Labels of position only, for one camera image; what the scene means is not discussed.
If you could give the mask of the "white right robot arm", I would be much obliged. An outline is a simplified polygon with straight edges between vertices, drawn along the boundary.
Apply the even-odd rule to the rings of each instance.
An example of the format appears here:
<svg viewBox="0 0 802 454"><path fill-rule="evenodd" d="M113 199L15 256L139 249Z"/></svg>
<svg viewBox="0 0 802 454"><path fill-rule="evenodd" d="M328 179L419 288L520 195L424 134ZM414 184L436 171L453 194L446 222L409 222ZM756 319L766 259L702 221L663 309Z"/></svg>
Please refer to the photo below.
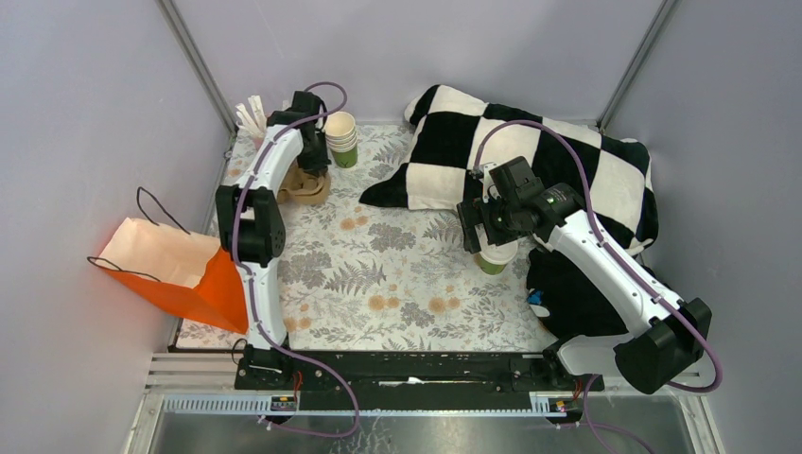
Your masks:
<svg viewBox="0 0 802 454"><path fill-rule="evenodd" d="M678 388L676 377L702 357L714 368L702 392L720 385L722 366L707 341L710 308L699 298L683 300L645 271L571 186L545 187L522 157L480 165L470 175L481 181L482 194L458 206L468 252L536 236L578 268L625 326L621 334L571 333L559 340L542 365L548 385L564 390L580 375L612 375L652 394L665 385Z"/></svg>

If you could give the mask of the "orange paper bag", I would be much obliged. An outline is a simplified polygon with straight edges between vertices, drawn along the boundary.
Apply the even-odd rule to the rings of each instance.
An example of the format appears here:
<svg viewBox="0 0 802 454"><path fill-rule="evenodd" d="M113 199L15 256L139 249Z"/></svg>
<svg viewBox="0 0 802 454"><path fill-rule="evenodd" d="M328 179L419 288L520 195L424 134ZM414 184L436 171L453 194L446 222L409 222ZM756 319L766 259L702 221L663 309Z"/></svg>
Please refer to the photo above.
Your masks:
<svg viewBox="0 0 802 454"><path fill-rule="evenodd" d="M249 326L240 276L219 239L184 228L144 187L138 218L125 218L97 267L165 313L244 334Z"/></svg>

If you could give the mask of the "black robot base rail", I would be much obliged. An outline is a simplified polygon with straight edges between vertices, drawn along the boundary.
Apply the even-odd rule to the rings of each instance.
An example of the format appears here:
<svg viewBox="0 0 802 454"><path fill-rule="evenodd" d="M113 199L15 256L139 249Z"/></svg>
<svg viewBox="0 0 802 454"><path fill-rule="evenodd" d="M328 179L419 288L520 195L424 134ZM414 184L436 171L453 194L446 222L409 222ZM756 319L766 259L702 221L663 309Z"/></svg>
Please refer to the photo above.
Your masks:
<svg viewBox="0 0 802 454"><path fill-rule="evenodd" d="M570 375L555 354L292 351L247 346L239 391L287 392L301 410L532 410L554 393L580 397L590 375Z"/></svg>

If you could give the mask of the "white plastic cup lid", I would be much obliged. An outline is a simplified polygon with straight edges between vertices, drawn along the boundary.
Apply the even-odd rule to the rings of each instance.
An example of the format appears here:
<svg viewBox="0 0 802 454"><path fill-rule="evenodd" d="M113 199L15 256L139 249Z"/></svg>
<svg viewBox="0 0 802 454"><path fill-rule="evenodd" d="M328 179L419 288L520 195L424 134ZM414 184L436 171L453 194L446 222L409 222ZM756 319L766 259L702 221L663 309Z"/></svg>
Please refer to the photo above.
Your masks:
<svg viewBox="0 0 802 454"><path fill-rule="evenodd" d="M518 252L518 244L516 242L514 242L514 241L513 242L508 242L508 243L502 244L502 245L485 244L485 245L483 245L481 247L481 250L480 250L480 253L487 253L488 255L490 255L490 254L497 254L497 255L509 254L509 255L514 255L514 257L516 257L517 252Z"/></svg>

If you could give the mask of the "brown cardboard cup carrier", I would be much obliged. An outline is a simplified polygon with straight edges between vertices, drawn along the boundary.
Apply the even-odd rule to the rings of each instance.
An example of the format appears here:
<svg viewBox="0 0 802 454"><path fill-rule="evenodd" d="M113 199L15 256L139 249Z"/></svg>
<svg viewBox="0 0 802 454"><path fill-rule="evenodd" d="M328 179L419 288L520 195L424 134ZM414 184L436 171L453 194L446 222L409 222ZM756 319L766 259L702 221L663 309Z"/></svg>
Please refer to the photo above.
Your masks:
<svg viewBox="0 0 802 454"><path fill-rule="evenodd" d="M325 169L320 175L303 171L296 164L288 170L278 190L278 204L296 203L319 205L325 203L330 195L331 175Z"/></svg>

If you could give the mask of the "green paper coffee cup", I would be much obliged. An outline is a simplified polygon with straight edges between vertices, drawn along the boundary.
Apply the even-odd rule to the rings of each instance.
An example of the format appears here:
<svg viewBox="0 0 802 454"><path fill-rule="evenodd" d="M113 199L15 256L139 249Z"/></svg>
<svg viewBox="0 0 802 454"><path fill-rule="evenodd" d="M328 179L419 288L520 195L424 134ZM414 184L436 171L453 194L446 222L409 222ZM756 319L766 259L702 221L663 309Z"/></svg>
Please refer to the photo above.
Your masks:
<svg viewBox="0 0 802 454"><path fill-rule="evenodd" d="M488 275L498 275L502 273L507 265L514 259L514 255L477 253L475 262L479 269Z"/></svg>

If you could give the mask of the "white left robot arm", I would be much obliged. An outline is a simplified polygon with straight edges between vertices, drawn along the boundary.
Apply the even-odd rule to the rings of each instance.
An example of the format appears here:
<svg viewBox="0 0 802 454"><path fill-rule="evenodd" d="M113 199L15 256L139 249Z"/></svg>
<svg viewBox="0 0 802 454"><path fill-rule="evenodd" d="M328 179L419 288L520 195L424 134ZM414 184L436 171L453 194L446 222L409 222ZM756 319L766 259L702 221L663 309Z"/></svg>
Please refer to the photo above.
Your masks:
<svg viewBox="0 0 802 454"><path fill-rule="evenodd" d="M317 204L328 196L324 110L318 96L295 92L288 108L269 116L261 148L245 174L216 192L220 243L235 261L248 317L235 378L238 390L290 390L301 382L286 353L278 265L287 233L280 205L293 200Z"/></svg>

